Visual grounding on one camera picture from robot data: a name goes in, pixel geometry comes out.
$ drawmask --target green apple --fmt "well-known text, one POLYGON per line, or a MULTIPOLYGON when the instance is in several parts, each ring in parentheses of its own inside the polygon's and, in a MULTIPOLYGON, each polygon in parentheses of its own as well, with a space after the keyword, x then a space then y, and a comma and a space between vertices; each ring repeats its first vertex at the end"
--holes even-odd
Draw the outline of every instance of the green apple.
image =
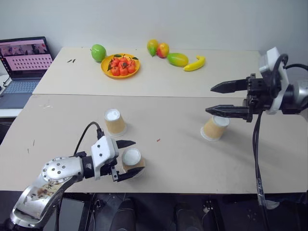
POLYGON ((100 44, 95 44, 92 46, 91 55, 95 61, 101 62, 106 57, 106 49, 100 44))

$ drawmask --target laptop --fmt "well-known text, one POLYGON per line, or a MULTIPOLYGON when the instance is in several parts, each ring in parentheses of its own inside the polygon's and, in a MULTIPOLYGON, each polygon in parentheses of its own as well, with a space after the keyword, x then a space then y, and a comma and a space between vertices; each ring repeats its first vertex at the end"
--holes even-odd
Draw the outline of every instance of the laptop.
POLYGON ((0 109, 23 108, 52 63, 46 38, 0 40, 0 59, 12 79, 0 95, 0 109))

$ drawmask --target laptop keyboard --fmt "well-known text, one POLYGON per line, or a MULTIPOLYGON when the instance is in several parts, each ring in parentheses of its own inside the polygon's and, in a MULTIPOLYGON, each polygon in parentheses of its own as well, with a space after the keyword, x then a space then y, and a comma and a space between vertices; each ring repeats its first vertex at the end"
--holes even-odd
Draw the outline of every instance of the laptop keyboard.
POLYGON ((13 81, 3 93, 32 93, 38 83, 39 81, 13 81))

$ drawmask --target orange plate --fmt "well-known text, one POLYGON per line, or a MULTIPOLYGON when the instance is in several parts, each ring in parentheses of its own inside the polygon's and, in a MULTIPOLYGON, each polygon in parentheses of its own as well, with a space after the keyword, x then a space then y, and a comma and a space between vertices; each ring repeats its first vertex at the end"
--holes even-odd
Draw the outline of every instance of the orange plate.
MULTIPOLYGON (((112 74, 111 74, 111 70, 109 70, 109 71, 107 71, 107 70, 108 70, 108 65, 109 65, 110 61, 114 58, 114 55, 116 55, 116 54, 113 54, 113 55, 110 55, 110 56, 104 58, 103 61, 102 61, 102 63, 101 63, 101 68, 102 68, 103 72, 104 72, 106 75, 108 75, 108 76, 111 77, 111 78, 128 78, 128 77, 131 77, 131 76, 133 76, 134 74, 137 73, 137 71, 138 71, 139 68, 140 68, 140 62, 139 62, 139 60, 135 60, 135 59, 134 59, 135 62, 136 62, 136 70, 135 70, 135 72, 130 73, 130 74, 128 74, 127 76, 114 76, 114 75, 112 75, 112 74)), ((135 57, 134 55, 131 55, 131 54, 119 53, 119 55, 121 55, 121 56, 124 55, 124 57, 126 57, 127 59, 130 59, 130 58, 135 57)))

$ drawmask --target beige tabletop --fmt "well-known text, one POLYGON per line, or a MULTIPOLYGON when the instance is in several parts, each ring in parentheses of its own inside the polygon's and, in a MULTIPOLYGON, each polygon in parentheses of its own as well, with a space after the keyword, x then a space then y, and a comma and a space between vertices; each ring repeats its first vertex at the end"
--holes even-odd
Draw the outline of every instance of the beige tabletop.
MULTIPOLYGON (((137 142, 134 146, 146 159, 144 174, 120 183, 112 182, 110 176, 83 180, 68 192, 255 193, 255 120, 231 119, 218 142, 208 142, 200 135, 201 126, 210 118, 205 108, 222 103, 241 105, 242 100, 33 95, 0 146, 1 190, 24 190, 47 161, 72 155, 89 122, 97 121, 106 130, 103 114, 108 108, 117 108, 128 124, 119 139, 137 142)), ((80 150, 90 154, 95 142, 92 128, 80 150)), ((264 115, 259 156, 265 193, 305 192, 308 155, 304 118, 264 115)))
POLYGON ((131 78, 115 80, 106 76, 100 63, 95 62, 90 48, 61 49, 34 94, 167 96, 167 97, 246 97, 246 92, 218 94, 211 92, 214 85, 227 80, 242 79, 258 70, 257 51, 173 50, 188 56, 190 63, 196 55, 206 57, 204 67, 185 72, 172 66, 167 59, 152 57, 144 49, 107 49, 107 53, 129 53, 139 58, 140 70, 131 78))

